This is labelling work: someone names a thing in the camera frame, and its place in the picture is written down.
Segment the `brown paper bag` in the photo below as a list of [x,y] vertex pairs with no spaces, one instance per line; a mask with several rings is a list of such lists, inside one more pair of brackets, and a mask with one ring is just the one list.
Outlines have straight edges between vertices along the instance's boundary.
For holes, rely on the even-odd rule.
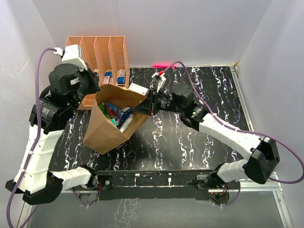
[[99,104],[105,102],[117,106],[119,109],[135,107],[146,97],[129,89],[114,85],[102,85],[101,90],[96,93],[89,126],[84,136],[84,146],[93,149],[100,154],[106,154],[131,136],[147,121],[148,116],[134,113],[130,125],[122,133],[109,118],[107,118]]

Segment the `blue Burts chips bag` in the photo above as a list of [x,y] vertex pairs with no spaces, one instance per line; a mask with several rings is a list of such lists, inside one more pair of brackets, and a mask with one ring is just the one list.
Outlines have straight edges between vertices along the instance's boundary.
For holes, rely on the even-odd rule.
[[119,129],[121,128],[125,120],[130,116],[131,113],[132,113],[132,108],[130,107],[125,107],[121,110],[121,116],[119,119],[119,123],[117,125]]

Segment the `red snack packet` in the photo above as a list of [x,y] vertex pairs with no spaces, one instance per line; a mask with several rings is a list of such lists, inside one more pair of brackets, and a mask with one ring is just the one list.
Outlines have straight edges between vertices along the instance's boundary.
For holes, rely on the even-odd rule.
[[106,103],[105,106],[111,119],[120,118],[121,111],[117,106],[110,103]]

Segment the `teal red snack bag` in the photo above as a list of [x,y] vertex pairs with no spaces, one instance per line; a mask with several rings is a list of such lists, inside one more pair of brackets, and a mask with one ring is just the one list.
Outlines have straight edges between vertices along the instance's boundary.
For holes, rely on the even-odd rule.
[[118,126],[119,124],[119,122],[115,118],[110,119],[110,122],[113,123],[115,126]]

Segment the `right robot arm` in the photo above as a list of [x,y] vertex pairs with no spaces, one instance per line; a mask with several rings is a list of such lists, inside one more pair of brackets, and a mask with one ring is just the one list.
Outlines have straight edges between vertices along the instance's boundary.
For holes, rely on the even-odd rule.
[[214,115],[195,102],[194,92],[186,83],[175,84],[171,95],[151,89],[146,99],[133,108],[133,112],[149,116],[159,110],[179,113],[186,126],[215,137],[243,157],[218,165],[207,177],[192,181],[192,185],[221,189],[231,181],[246,178],[265,184],[280,161],[274,140],[232,130],[228,123],[218,123]]

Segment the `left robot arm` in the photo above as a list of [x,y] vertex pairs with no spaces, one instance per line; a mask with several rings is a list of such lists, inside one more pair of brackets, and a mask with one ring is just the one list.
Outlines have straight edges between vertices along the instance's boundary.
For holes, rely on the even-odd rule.
[[98,178],[92,168],[82,165],[69,171],[49,171],[55,146],[67,122],[74,116],[84,97],[99,91],[99,79],[92,70],[65,63],[49,73],[49,86],[39,95],[37,111],[33,106],[29,122],[29,139],[16,177],[5,188],[16,190],[29,205],[53,202],[63,190],[85,186],[92,190]]

